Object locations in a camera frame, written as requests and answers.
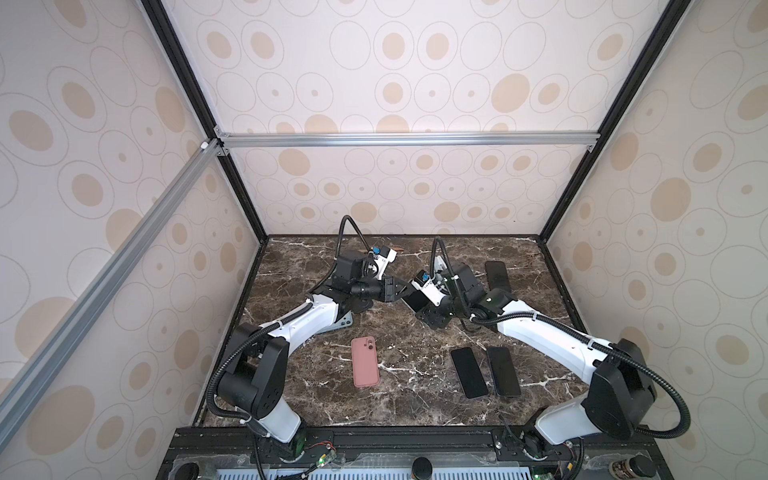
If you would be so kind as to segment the black phone case horizontal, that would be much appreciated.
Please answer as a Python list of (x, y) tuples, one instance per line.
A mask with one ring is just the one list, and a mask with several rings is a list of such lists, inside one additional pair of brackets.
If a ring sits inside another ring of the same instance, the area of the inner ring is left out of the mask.
[(486, 261), (485, 273), (490, 290), (500, 289), (507, 293), (512, 292), (509, 275), (504, 262), (496, 260)]

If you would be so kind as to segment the black phone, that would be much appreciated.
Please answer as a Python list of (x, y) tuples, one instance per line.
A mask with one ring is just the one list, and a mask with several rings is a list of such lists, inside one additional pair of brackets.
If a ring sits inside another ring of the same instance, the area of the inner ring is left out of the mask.
[(504, 398), (520, 397), (522, 390), (510, 350), (488, 347), (486, 355), (496, 394)]
[(407, 295), (403, 296), (402, 300), (415, 314), (431, 304), (431, 301), (421, 291), (417, 290), (410, 290)]
[(489, 394), (477, 359), (470, 347), (450, 351), (463, 393), (468, 399), (475, 399)]

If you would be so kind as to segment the pink phone case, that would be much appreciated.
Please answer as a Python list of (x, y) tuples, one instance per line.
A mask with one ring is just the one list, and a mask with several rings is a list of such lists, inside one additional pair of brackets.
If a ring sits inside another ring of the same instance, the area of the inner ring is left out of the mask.
[(375, 386), (380, 381), (375, 339), (371, 336), (351, 341), (353, 382), (357, 388)]

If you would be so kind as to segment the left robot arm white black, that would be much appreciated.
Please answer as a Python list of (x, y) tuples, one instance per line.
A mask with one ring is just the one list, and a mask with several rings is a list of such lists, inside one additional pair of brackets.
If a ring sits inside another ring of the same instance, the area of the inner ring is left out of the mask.
[(207, 409), (258, 436), (293, 442), (302, 419), (283, 396), (290, 355), (348, 313), (364, 312), (375, 302), (393, 303), (415, 291), (385, 270), (370, 255), (338, 258), (299, 307), (259, 326), (237, 327), (205, 388)]

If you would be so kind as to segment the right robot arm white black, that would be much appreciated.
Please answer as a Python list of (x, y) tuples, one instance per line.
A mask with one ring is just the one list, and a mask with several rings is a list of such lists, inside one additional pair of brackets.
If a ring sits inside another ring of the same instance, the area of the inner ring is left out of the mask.
[[(691, 414), (685, 400), (646, 365), (642, 351), (627, 339), (612, 343), (579, 332), (501, 289), (470, 304), (429, 287), (413, 292), (406, 303), (432, 328), (443, 328), (452, 319), (494, 326), (500, 334), (555, 360), (588, 385), (585, 394), (534, 414), (529, 431), (522, 435), (524, 441), (558, 445), (599, 433), (617, 440), (629, 440), (636, 433), (674, 439), (690, 428)], [(665, 391), (678, 409), (678, 423), (667, 430), (641, 425), (657, 399), (657, 388)]]

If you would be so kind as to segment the light blue phone case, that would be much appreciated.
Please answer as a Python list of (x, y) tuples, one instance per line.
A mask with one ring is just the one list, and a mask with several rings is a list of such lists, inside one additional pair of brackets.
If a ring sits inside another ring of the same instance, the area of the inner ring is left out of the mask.
[(324, 332), (340, 330), (340, 329), (343, 329), (343, 328), (350, 327), (352, 325), (353, 325), (353, 315), (352, 315), (352, 312), (347, 312), (343, 317), (341, 317), (335, 323), (327, 326), (324, 329)]

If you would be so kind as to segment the black knob front centre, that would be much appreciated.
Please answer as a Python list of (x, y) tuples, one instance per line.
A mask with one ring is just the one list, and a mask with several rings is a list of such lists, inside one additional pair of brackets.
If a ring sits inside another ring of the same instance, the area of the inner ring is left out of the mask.
[(431, 461), (426, 457), (417, 457), (411, 465), (412, 480), (431, 480), (434, 473)]

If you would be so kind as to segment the black round button right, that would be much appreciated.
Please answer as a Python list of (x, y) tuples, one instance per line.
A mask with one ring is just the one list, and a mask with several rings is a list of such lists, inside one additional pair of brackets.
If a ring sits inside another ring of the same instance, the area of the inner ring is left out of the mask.
[(608, 473), (616, 480), (653, 479), (657, 467), (650, 458), (635, 455), (611, 462)]

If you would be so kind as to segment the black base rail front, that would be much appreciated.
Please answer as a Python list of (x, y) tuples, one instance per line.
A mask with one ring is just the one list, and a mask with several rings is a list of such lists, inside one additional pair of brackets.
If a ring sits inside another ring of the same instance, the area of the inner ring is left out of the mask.
[(304, 451), (294, 460), (245, 428), (183, 428), (172, 439), (159, 479), (411, 479), (417, 457), (428, 458), (432, 479), (607, 479), (611, 462), (650, 458), (654, 479), (671, 470), (657, 443), (599, 434), (554, 447), (533, 460), (513, 442), (510, 428), (320, 427), (308, 428)]

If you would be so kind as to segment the horizontal aluminium rail back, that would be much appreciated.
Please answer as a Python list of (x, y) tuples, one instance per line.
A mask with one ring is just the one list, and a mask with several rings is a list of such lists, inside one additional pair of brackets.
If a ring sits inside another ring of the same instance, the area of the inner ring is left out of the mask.
[(449, 146), (593, 146), (597, 131), (522, 132), (409, 132), (409, 133), (229, 133), (219, 142), (224, 148), (336, 148), (336, 147), (449, 147)]

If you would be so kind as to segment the diagonal aluminium rail left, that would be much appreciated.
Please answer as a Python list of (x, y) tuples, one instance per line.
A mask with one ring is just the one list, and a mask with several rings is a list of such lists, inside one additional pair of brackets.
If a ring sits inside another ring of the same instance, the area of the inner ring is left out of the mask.
[(7, 448), (221, 146), (219, 139), (211, 138), (190, 158), (11, 383), (1, 401), (2, 449)]

